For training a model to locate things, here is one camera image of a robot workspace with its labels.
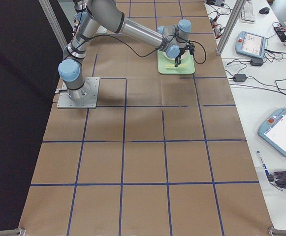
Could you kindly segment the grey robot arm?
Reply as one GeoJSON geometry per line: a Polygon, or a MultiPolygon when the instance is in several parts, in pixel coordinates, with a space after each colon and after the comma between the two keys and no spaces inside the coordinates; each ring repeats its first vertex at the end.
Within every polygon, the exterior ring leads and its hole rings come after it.
{"type": "Polygon", "coordinates": [[[161,26],[154,31],[126,17],[113,0],[76,0],[74,7],[78,25],[64,48],[63,60],[58,66],[59,75],[66,85],[65,96],[71,102],[83,104],[94,97],[92,90],[95,87],[82,76],[82,62],[90,41],[97,38],[99,27],[153,46],[173,59],[174,67],[180,65],[186,51],[194,54],[194,44],[189,41],[189,20],[180,20],[176,25],[161,26]]]}
{"type": "Polygon", "coordinates": [[[76,14],[74,16],[74,24],[77,25],[78,23],[82,23],[83,19],[86,16],[87,13],[86,6],[88,0],[73,0],[73,3],[74,3],[74,9],[76,11],[76,14]]]}

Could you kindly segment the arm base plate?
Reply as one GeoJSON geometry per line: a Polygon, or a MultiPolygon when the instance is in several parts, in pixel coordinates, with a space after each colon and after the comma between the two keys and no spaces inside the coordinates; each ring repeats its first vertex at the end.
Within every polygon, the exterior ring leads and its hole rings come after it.
{"type": "Polygon", "coordinates": [[[95,109],[97,105],[100,77],[85,77],[79,90],[69,90],[63,82],[57,108],[59,109],[95,109]]]}

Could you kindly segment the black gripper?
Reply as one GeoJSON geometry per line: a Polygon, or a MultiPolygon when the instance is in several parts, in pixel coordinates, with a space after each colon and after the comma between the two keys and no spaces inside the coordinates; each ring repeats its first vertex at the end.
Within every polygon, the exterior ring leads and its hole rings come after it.
{"type": "Polygon", "coordinates": [[[180,50],[179,55],[175,58],[174,67],[177,67],[178,64],[181,64],[181,59],[185,53],[184,48],[180,48],[179,50],[180,50]]]}

